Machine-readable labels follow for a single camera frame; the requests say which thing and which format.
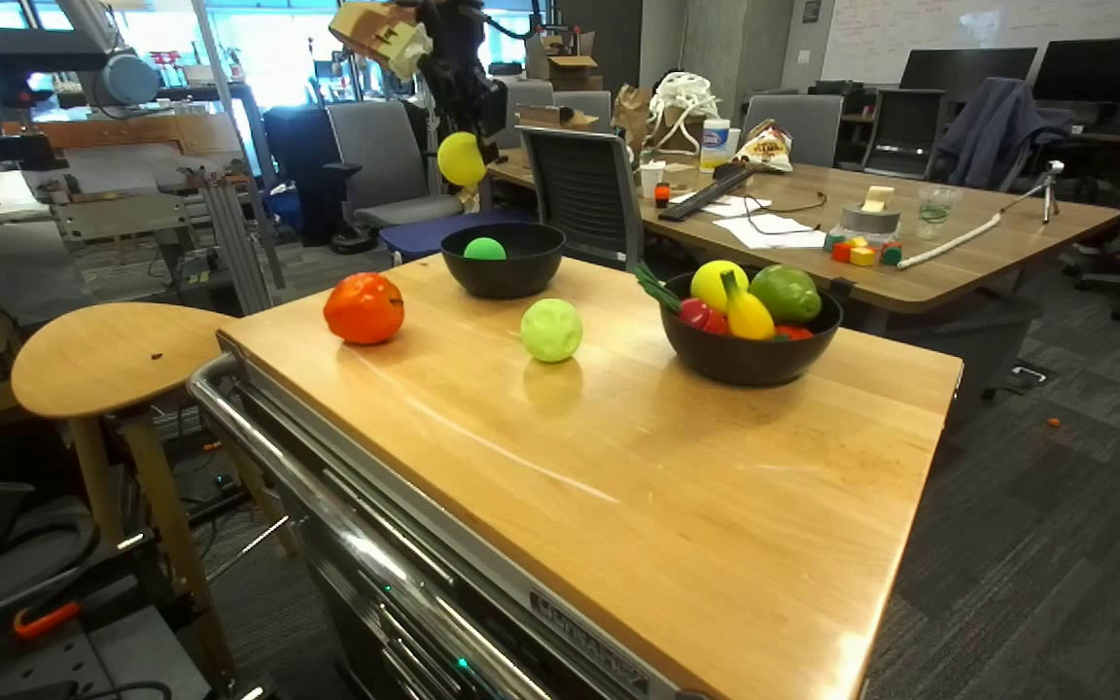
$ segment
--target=orange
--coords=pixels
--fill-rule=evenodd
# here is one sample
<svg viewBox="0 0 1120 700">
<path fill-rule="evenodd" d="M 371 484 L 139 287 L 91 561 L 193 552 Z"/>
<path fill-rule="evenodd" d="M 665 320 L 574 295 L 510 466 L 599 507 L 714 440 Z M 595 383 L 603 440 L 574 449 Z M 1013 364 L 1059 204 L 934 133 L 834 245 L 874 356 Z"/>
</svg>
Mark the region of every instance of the orange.
<svg viewBox="0 0 1120 700">
<path fill-rule="evenodd" d="M 403 295 L 380 272 L 354 272 L 340 278 L 324 304 L 328 330 L 352 346 L 379 346 L 398 339 L 403 324 Z"/>
</svg>

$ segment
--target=yellow ball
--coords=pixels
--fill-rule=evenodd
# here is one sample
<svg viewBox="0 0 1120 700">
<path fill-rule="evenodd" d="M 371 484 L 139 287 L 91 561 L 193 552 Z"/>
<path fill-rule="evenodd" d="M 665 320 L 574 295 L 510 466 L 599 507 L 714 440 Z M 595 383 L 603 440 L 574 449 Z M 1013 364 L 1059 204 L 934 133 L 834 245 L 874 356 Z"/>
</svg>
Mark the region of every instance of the yellow ball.
<svg viewBox="0 0 1120 700">
<path fill-rule="evenodd" d="M 453 133 L 434 153 L 434 168 L 446 181 L 454 181 L 462 189 L 479 188 L 488 176 L 479 136 L 475 133 Z"/>
</svg>

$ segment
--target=fruit bowl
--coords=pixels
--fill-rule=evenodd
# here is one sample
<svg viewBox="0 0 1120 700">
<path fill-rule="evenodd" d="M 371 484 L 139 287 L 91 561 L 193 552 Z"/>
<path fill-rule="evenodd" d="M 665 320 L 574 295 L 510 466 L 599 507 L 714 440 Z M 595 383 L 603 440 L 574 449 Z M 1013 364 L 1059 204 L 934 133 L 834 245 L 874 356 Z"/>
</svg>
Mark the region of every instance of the fruit bowl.
<svg viewBox="0 0 1120 700">
<path fill-rule="evenodd" d="M 504 258 L 475 259 L 468 245 L 475 237 L 495 237 Z M 532 220 L 495 220 L 472 224 L 442 237 L 446 272 L 479 298 L 521 298 L 552 285 L 563 252 L 563 233 Z"/>
<path fill-rule="evenodd" d="M 683 295 L 690 291 L 690 277 L 674 277 L 665 278 L 668 291 Z M 747 390 L 762 390 L 762 383 L 791 383 L 796 379 L 834 342 L 844 312 L 834 298 L 834 291 L 826 291 L 826 308 L 816 320 L 801 324 L 812 330 L 812 339 L 804 342 L 791 342 L 791 339 L 766 339 L 766 342 L 751 342 L 751 339 L 730 339 L 730 334 L 703 334 L 696 325 L 681 324 L 681 312 L 661 304 L 661 320 L 665 320 L 665 334 L 676 348 L 676 361 L 709 379 L 721 383 L 747 383 Z"/>
</svg>

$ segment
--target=butcher block countertop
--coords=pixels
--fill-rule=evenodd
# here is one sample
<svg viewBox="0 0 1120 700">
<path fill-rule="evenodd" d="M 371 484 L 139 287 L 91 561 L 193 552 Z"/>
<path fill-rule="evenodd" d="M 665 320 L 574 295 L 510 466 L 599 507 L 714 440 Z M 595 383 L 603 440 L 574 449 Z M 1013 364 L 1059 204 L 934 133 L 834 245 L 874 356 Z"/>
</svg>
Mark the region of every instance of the butcher block countertop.
<svg viewBox="0 0 1120 700">
<path fill-rule="evenodd" d="M 306 295 L 222 330 L 661 671 L 712 694 L 856 694 L 961 361 L 838 330 L 795 383 L 676 364 L 626 272 L 563 259 L 584 346 L 536 364 L 532 298 L 388 269 L 403 330 L 344 346 Z"/>
</svg>

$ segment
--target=wooden stool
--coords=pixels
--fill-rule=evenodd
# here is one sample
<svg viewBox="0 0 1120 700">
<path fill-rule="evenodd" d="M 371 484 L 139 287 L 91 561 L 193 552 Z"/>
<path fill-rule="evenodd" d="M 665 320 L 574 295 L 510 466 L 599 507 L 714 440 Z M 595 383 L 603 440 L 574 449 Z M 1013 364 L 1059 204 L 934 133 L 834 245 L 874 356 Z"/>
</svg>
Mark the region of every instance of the wooden stool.
<svg viewBox="0 0 1120 700">
<path fill-rule="evenodd" d="M 91 513 L 104 543 L 125 536 L 125 513 L 110 483 L 100 440 L 100 416 L 117 411 L 117 427 L 136 461 L 139 499 L 147 503 L 160 549 L 171 561 L 171 586 L 186 589 L 199 610 L 193 656 L 215 683 L 235 678 L 235 656 L 212 602 L 212 584 L 186 527 L 166 449 L 139 409 L 184 390 L 193 368 L 219 356 L 215 334 L 222 324 L 230 320 L 199 308 L 97 304 L 34 330 L 13 364 L 14 400 L 34 416 L 68 422 Z M 262 475 L 240 459 L 235 461 L 256 508 L 275 513 Z"/>
</svg>

